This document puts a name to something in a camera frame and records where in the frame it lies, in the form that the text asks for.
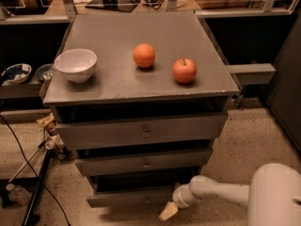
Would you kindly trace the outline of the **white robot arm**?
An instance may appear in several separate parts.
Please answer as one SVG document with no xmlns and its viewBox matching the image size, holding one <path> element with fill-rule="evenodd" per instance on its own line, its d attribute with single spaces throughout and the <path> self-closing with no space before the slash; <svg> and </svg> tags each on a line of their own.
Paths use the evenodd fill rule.
<svg viewBox="0 0 301 226">
<path fill-rule="evenodd" d="M 261 166 L 250 185 L 219 183 L 203 175 L 178 186 L 159 219 L 203 199 L 219 198 L 247 209 L 247 226 L 301 226 L 301 174 L 277 163 Z"/>
</svg>

